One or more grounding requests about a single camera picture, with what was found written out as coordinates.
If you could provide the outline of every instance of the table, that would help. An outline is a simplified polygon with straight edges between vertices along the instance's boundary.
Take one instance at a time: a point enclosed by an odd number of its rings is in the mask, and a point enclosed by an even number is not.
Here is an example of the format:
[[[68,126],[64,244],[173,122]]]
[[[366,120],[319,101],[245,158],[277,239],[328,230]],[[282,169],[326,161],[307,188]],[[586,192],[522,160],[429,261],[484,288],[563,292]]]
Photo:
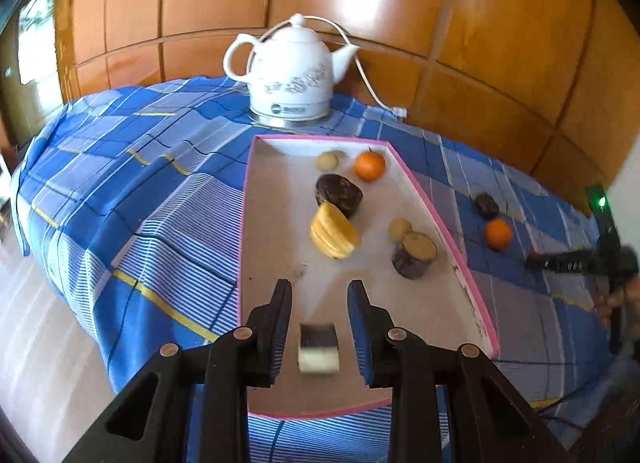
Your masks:
[[[594,380],[610,363],[583,277],[530,273],[530,249],[593,245],[589,220],[528,175],[463,144],[337,94],[305,133],[387,140],[458,243],[497,329],[495,363],[533,406]],[[120,390],[166,342],[184,348],[236,326],[242,187],[256,134],[246,88],[194,78],[108,90],[67,104],[12,179],[23,253],[32,251]],[[514,241],[488,249],[473,196],[489,192]],[[568,400],[556,414],[587,421]],[[250,419],[254,461],[379,461],[389,407],[303,421]],[[448,434],[442,414],[443,445]],[[566,427],[552,421],[562,438]]]

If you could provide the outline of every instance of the kettle base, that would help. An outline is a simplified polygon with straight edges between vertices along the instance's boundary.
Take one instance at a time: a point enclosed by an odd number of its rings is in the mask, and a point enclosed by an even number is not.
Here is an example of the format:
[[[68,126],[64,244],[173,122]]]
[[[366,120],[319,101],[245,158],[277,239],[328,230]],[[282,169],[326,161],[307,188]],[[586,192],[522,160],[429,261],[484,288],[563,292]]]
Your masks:
[[[316,126],[322,122],[326,122],[329,119],[331,112],[324,115],[309,117],[304,120],[289,120],[286,118],[267,116],[253,110],[249,110],[247,114],[254,122],[268,128],[295,129],[303,128],[305,126]]]

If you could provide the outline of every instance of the orange fruit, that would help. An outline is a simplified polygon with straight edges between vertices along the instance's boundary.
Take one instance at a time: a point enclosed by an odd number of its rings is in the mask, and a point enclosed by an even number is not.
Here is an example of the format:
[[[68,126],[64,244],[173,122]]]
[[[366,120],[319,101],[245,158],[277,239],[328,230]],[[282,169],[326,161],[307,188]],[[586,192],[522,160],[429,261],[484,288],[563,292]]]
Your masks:
[[[364,151],[356,157],[353,170],[366,182],[374,182],[385,173],[385,157],[375,151]]]
[[[484,228],[486,244],[494,250],[502,250],[509,246],[513,239],[511,226],[504,219],[495,218]]]

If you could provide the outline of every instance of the white electric kettle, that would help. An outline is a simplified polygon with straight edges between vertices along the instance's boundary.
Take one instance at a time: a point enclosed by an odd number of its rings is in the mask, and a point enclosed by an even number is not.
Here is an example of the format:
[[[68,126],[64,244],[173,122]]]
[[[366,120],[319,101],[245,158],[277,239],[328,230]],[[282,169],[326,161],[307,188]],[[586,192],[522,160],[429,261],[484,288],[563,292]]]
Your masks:
[[[248,85],[251,110],[258,117],[319,119],[329,113],[333,86],[343,79],[359,47],[348,44],[331,53],[318,34],[305,28],[304,16],[296,14],[289,23],[265,42],[239,34],[226,50],[223,69]],[[244,43],[254,46],[255,58],[246,75],[237,75],[231,58]]]

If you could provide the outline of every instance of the white tray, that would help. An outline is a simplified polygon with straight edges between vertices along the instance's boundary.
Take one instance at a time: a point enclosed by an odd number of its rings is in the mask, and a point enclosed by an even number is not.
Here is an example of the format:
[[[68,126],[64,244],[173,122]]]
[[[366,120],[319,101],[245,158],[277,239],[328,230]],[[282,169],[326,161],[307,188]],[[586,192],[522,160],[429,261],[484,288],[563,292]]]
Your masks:
[[[366,183],[353,172],[355,157],[369,148],[385,155],[385,175]],[[342,151],[336,171],[364,196],[351,223],[362,246],[341,261],[319,252],[309,239],[318,205],[315,160]],[[277,279],[293,286],[293,305],[280,375],[270,389],[250,389],[251,413],[272,417],[327,417],[389,403],[390,389],[363,383],[347,312],[347,285],[364,282],[373,305],[386,308],[396,326],[428,344],[457,349],[471,342],[492,356],[497,336],[478,288],[433,204],[387,142],[333,136],[255,136],[246,173],[242,216],[240,323],[267,303]],[[394,217],[407,218],[438,247],[438,258],[417,281],[401,277],[391,263],[387,235]],[[338,335],[340,373],[302,375],[298,337],[302,322],[333,322]]]

